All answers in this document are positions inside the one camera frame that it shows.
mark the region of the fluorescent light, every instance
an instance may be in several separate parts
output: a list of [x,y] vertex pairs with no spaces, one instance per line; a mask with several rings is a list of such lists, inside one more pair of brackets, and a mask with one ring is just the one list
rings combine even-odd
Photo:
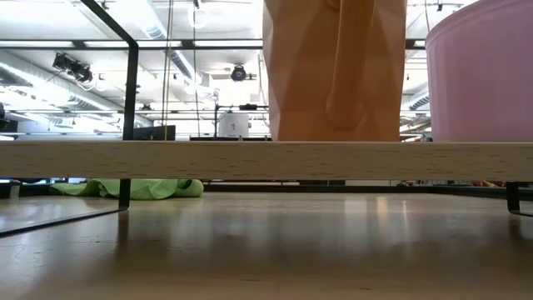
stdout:
[[89,99],[89,98],[87,98],[87,97],[82,97],[82,96],[80,96],[80,95],[77,95],[76,97],[77,97],[78,99],[83,100],[83,101],[86,102],[86,103],[89,103],[89,104],[93,105],[95,108],[100,108],[100,109],[102,109],[102,110],[109,110],[109,107],[107,107],[107,106],[105,106],[105,105],[102,105],[102,104],[100,104],[100,103],[98,103],[98,102],[95,102],[94,100]]
[[83,114],[83,113],[118,113],[118,111],[114,110],[103,110],[103,111],[86,111],[86,110],[73,110],[73,109],[58,109],[58,110],[34,110],[34,109],[8,109],[6,110],[6,113],[43,113],[43,114],[64,114],[66,112],[68,113],[77,113],[77,114]]
[[127,48],[127,42],[124,41],[86,41],[83,43],[90,48]]
[[69,41],[0,41],[0,47],[73,48]]
[[263,41],[260,40],[210,40],[195,41],[198,47],[262,47]]
[[[167,46],[167,41],[152,40],[152,41],[137,41],[141,48],[164,48]],[[178,48],[182,46],[181,41],[170,41],[170,47]]]

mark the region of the white cylinder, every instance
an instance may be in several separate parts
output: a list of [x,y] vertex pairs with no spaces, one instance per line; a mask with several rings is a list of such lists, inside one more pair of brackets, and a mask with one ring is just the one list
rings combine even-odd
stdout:
[[248,138],[248,114],[229,112],[223,115],[218,122],[218,132],[222,138]]

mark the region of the spotlight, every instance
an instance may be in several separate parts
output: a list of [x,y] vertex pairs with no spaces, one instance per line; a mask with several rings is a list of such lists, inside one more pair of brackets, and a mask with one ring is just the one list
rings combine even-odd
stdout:
[[56,68],[59,72],[67,72],[68,75],[76,78],[78,82],[88,83],[92,81],[90,66],[72,60],[63,53],[56,54],[52,67]]
[[236,65],[233,68],[232,79],[234,82],[241,82],[247,79],[247,72],[242,65]]
[[89,83],[92,81],[91,67],[83,66],[78,62],[74,62],[67,71],[68,75],[74,76],[76,81],[81,83]]

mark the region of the black monitor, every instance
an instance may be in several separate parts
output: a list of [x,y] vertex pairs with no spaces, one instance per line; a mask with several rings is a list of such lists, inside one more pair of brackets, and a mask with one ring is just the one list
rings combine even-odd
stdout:
[[176,126],[143,127],[133,129],[136,141],[176,141]]

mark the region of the black metal frame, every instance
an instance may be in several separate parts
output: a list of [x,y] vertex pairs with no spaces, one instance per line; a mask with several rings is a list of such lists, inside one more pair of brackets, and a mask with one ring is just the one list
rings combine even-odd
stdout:
[[[139,64],[139,45],[117,21],[115,21],[105,9],[94,0],[81,0],[102,22],[108,25],[128,45],[127,55],[127,78],[126,100],[124,105],[124,128],[122,140],[133,140],[133,124],[135,121],[135,96],[137,93],[137,66]],[[118,211],[127,210],[130,207],[131,179],[121,179],[120,195],[118,199]]]
[[[133,124],[135,119],[135,96],[137,89],[137,65],[139,60],[139,46],[137,42],[131,37],[124,28],[122,28],[95,0],[81,0],[81,2],[88,7],[97,17],[99,17],[111,30],[113,30],[120,38],[126,41],[128,45],[127,57],[127,83],[126,83],[126,104],[124,106],[124,129],[122,133],[122,140],[133,140]],[[26,227],[0,231],[0,238],[11,236],[13,234],[24,233],[36,229],[47,228],[64,223],[81,221],[89,218],[100,217],[110,213],[119,213],[125,211],[130,206],[130,187],[131,179],[121,179],[120,182],[120,196],[118,199],[118,209],[104,210],[100,212],[90,212],[74,217],[63,217],[55,219],[51,222],[38,222]]]

